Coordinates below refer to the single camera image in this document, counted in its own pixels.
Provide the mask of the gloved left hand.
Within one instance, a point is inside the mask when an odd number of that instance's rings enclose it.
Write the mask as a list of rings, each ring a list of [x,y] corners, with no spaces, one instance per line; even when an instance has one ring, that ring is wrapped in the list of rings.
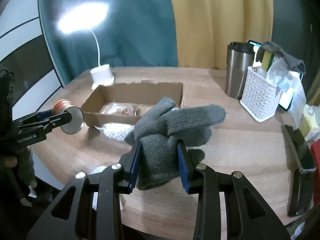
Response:
[[[1,206],[17,205],[30,194],[35,180],[31,147],[18,149],[12,155],[1,156]]]

